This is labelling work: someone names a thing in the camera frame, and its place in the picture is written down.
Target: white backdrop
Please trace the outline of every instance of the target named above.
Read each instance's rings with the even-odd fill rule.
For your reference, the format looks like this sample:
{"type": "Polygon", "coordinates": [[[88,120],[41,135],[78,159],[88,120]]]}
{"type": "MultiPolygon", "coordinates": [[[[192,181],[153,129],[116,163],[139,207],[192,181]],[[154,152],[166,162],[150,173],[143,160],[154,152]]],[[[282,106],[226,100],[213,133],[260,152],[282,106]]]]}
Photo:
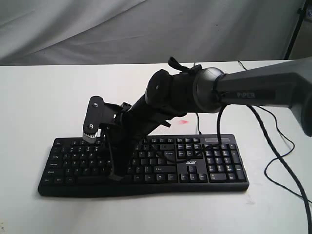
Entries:
{"type": "Polygon", "coordinates": [[[282,59],[304,0],[0,0],[0,63],[282,59]]]}

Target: black keyboard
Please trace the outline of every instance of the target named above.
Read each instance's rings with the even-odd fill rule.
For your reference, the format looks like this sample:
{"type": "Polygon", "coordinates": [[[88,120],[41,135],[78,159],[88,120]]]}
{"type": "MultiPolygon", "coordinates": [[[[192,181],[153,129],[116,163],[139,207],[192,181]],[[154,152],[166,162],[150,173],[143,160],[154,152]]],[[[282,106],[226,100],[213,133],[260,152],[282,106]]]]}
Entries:
{"type": "Polygon", "coordinates": [[[137,145],[128,174],[116,182],[108,179],[111,161],[100,140],[91,145],[82,138],[56,138],[38,191],[42,196],[103,197],[248,188],[234,135],[222,135],[220,147],[212,147],[216,135],[147,136],[147,140],[137,145]],[[190,160],[176,164],[163,157],[190,160]]]}

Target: spacebar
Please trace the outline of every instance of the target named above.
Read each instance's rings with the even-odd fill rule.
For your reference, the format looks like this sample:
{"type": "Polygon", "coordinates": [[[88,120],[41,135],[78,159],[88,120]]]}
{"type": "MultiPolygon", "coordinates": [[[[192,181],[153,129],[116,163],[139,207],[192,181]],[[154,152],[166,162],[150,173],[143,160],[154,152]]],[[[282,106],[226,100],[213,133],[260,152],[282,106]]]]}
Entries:
{"type": "Polygon", "coordinates": [[[108,179],[105,176],[79,176],[77,177],[77,184],[103,184],[108,179]]]}

